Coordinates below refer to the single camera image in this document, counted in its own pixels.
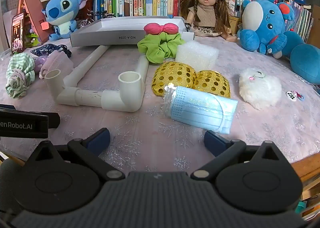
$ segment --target pink scrunchie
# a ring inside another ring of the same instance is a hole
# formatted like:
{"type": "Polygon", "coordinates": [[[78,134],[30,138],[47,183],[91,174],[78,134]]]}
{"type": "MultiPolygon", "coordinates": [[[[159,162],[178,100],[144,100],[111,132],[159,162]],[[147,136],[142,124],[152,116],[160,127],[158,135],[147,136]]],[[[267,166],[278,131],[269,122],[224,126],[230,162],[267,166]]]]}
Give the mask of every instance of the pink scrunchie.
{"type": "Polygon", "coordinates": [[[168,34],[177,34],[179,32],[179,27],[173,23],[166,23],[165,25],[159,25],[157,23],[148,23],[144,28],[147,34],[157,35],[161,32],[166,32],[168,34]]]}

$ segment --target gold sequin pad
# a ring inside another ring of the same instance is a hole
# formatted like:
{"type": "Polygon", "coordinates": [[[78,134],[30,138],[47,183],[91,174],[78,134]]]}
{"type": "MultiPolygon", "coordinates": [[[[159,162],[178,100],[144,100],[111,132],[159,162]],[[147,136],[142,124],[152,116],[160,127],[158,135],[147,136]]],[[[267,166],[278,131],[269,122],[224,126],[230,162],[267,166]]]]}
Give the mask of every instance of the gold sequin pad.
{"type": "Polygon", "coordinates": [[[195,79],[196,72],[189,65],[174,61],[166,62],[156,70],[151,87],[156,95],[164,96],[164,87],[169,83],[192,88],[195,79]]]}
{"type": "Polygon", "coordinates": [[[230,98],[228,80],[219,72],[202,70],[197,74],[193,89],[230,98]]]}

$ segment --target smartphone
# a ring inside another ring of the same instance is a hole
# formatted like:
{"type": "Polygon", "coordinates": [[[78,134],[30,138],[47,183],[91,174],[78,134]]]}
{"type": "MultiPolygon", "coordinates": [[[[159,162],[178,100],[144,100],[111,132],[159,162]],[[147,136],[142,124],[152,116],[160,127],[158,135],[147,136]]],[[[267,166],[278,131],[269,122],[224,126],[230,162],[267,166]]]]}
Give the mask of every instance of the smartphone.
{"type": "Polygon", "coordinates": [[[24,51],[24,13],[18,14],[12,18],[12,53],[21,53],[24,51]]]}

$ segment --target blue face mask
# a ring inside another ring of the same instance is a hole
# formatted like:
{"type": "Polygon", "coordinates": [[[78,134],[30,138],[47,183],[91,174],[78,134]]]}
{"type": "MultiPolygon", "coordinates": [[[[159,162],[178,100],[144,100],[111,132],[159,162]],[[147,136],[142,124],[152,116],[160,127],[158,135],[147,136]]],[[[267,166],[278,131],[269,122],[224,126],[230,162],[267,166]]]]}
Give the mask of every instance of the blue face mask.
{"type": "Polygon", "coordinates": [[[173,120],[229,134],[238,101],[182,86],[167,86],[165,114],[173,120]]]}

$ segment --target white pvc pipe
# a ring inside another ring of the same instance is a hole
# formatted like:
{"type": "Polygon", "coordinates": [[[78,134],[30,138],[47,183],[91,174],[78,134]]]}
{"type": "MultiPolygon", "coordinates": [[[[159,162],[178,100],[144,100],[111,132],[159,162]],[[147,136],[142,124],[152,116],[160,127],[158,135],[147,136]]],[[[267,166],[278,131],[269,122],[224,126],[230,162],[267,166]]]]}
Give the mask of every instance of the white pvc pipe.
{"type": "Polygon", "coordinates": [[[86,105],[102,107],[105,110],[135,112],[142,104],[145,91],[145,79],[148,72],[149,61],[145,55],[140,56],[136,71],[127,71],[119,75],[119,91],[104,90],[91,91],[81,90],[70,86],[77,84],[99,57],[108,49],[108,46],[99,46],[85,59],[77,69],[64,79],[60,70],[53,70],[46,74],[49,91],[56,103],[65,105],[86,105]]]}
{"type": "Polygon", "coordinates": [[[79,66],[75,67],[70,75],[66,76],[63,81],[66,86],[76,87],[78,82],[84,77],[89,69],[97,62],[97,60],[107,51],[110,46],[99,46],[88,57],[82,61],[79,66]]]}

